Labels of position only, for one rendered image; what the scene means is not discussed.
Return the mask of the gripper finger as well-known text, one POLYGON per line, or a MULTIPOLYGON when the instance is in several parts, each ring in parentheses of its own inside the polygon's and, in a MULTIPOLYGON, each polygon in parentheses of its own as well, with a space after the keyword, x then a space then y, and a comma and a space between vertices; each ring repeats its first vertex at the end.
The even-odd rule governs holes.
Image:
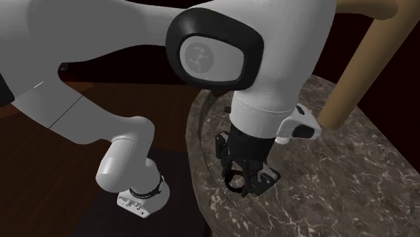
POLYGON ((215 153, 221 162, 221 176, 223 178, 234 177, 234 170, 232 169, 233 155, 230 154, 228 138, 229 133, 227 131, 222 131, 215 136, 215 153))
POLYGON ((242 171, 244 177, 242 197, 249 193, 259 196, 281 178, 278 171, 267 166, 267 162, 246 161, 242 171))

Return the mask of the dark robot stand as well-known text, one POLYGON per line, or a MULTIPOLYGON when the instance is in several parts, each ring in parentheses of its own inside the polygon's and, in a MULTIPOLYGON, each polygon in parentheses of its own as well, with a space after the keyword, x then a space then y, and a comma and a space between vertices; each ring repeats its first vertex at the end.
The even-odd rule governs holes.
POLYGON ((69 237, 204 237, 207 235, 193 190, 188 155, 152 148, 148 154, 170 188, 159 211, 143 219, 116 204, 117 194, 100 192, 69 237))

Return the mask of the round brown marble table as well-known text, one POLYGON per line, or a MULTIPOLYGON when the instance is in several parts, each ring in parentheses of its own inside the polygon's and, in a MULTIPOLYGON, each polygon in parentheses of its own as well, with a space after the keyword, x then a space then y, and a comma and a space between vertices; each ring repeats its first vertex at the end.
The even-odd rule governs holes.
POLYGON ((263 194, 231 192, 215 155, 231 101, 201 91, 186 126, 197 203, 214 237, 420 237, 420 173, 358 108, 315 140, 274 144, 268 165, 281 177, 263 194))

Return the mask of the tan wooden chair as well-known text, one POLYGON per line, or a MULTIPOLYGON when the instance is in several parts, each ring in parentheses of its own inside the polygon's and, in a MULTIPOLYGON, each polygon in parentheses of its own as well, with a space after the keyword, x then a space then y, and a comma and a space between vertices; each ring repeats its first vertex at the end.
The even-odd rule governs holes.
POLYGON ((420 0, 337 0, 337 13, 373 19, 357 50, 318 115, 328 129, 338 129, 420 22, 420 0))

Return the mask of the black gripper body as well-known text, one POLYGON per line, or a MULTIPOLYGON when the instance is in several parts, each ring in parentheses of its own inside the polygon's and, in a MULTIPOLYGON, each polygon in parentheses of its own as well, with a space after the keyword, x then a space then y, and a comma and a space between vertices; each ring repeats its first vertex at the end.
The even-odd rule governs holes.
POLYGON ((236 154, 239 158, 266 163, 274 142, 274 138, 263 139, 247 135, 234 124, 231 124, 227 146, 229 151, 236 154))

